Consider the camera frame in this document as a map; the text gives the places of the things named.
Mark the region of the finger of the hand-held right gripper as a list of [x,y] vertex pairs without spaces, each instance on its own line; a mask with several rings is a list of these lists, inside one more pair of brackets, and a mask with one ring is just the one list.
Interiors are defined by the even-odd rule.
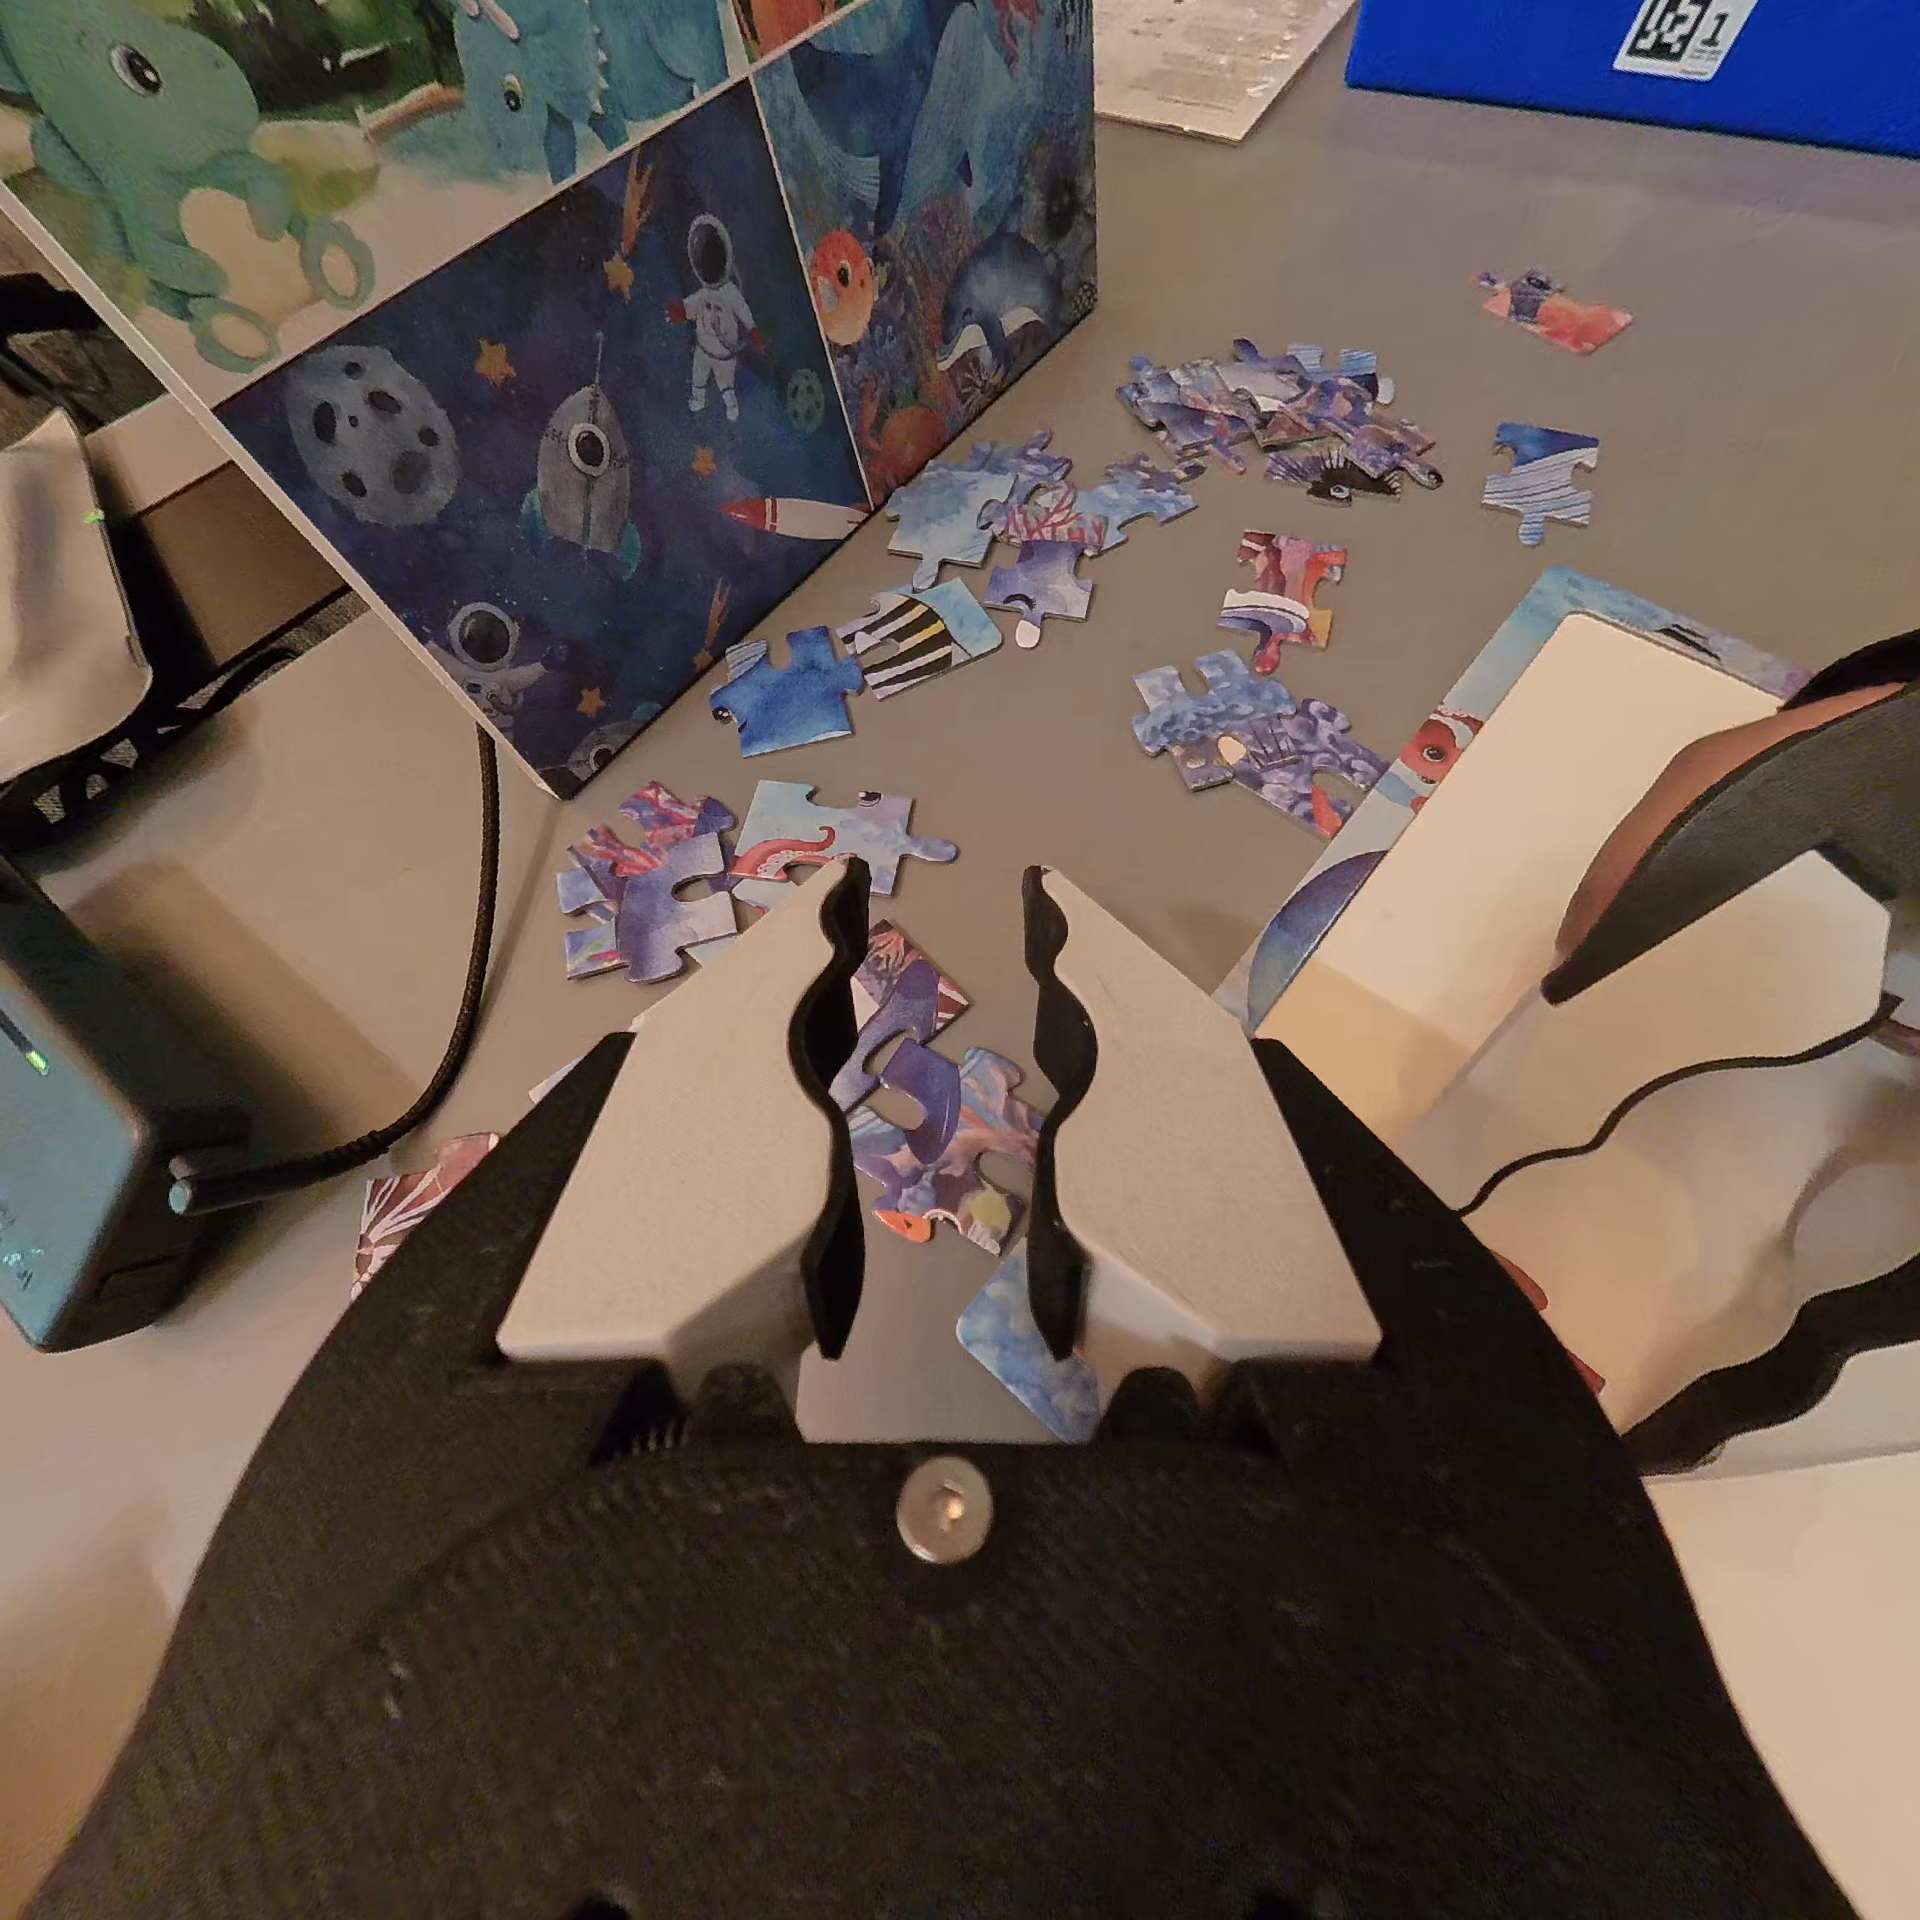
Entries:
[[1762,720],[1676,754],[1601,842],[1555,937],[1564,1003],[1819,855],[1891,911],[1885,992],[1916,1003],[1919,633],[1835,661]]
[[1658,1074],[1480,1177],[1643,1473],[1916,1458],[1916,1023]]

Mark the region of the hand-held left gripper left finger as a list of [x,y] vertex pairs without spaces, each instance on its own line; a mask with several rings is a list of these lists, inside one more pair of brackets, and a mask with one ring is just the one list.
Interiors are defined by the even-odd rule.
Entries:
[[626,1032],[496,1330],[500,1383],[639,1384],[689,1432],[797,1441],[866,1280],[848,1118],[871,872],[831,856]]

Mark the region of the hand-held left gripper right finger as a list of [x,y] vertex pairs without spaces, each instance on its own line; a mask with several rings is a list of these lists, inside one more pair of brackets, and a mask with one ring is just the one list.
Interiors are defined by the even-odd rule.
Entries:
[[1383,1331],[1257,1045],[1063,871],[1025,872],[1040,1128],[1027,1299],[1100,1437],[1377,1397]]

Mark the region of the dark blue coral jigsaw piece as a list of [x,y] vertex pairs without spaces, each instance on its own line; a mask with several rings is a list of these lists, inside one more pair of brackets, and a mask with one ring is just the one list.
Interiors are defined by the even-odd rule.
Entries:
[[831,1088],[845,1113],[881,1082],[871,1067],[873,1053],[896,1040],[930,1041],[972,1005],[954,977],[890,918],[871,925],[851,992],[855,1045]]

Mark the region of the cream puzzle frame tray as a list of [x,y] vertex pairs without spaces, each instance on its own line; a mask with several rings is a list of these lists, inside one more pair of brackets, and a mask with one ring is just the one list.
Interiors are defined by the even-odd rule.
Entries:
[[[1891,911],[1818,855],[1567,1005],[1540,986],[1601,842],[1704,736],[1808,671],[1555,567],[1221,985],[1452,1205],[1621,1097],[1872,1015]],[[1860,1914],[1916,1914],[1916,1458],[1652,1473],[1720,1665]]]

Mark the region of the blue striped jigsaw piece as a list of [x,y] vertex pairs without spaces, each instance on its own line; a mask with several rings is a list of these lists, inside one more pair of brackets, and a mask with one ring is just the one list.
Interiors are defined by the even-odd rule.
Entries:
[[1524,549],[1546,541],[1548,526],[1593,522],[1593,488],[1579,481],[1601,462],[1601,438],[1540,422],[1501,421],[1496,450],[1507,467],[1487,475],[1480,503],[1519,517]]

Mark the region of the red crab jigsaw piece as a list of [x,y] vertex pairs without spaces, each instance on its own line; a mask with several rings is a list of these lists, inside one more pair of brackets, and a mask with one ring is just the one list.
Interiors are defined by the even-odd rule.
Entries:
[[1544,272],[1480,272],[1475,283],[1483,289],[1487,313],[1579,355],[1610,345],[1634,322],[1634,315],[1618,306],[1575,298],[1562,280]]

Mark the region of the black flat device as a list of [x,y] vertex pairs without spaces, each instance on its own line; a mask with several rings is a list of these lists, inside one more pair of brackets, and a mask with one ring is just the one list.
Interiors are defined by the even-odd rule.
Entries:
[[2,863],[2,1307],[41,1353],[168,1313],[201,1262],[175,1161],[242,1157],[249,1109],[155,997]]

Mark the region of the illustrated animal puzzle box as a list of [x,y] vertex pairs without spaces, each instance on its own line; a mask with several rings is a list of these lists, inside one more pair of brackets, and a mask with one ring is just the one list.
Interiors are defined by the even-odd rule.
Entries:
[[567,795],[1092,307],[1092,11],[5,2],[5,205]]

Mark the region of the blue storage bin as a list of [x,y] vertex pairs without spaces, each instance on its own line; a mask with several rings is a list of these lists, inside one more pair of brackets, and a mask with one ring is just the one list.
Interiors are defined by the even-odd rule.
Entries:
[[1919,154],[1916,2],[1363,2],[1347,82]]

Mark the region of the silver foil pouch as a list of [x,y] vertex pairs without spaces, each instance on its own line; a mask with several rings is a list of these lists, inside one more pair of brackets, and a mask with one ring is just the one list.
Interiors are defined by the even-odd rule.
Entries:
[[120,729],[151,687],[83,433],[50,413],[2,450],[2,778]]

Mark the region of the instruction sheet in plastic sleeve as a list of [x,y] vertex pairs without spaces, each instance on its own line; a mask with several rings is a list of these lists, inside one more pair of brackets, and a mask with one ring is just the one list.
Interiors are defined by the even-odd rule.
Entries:
[[1355,2],[1092,2],[1095,117],[1241,143]]

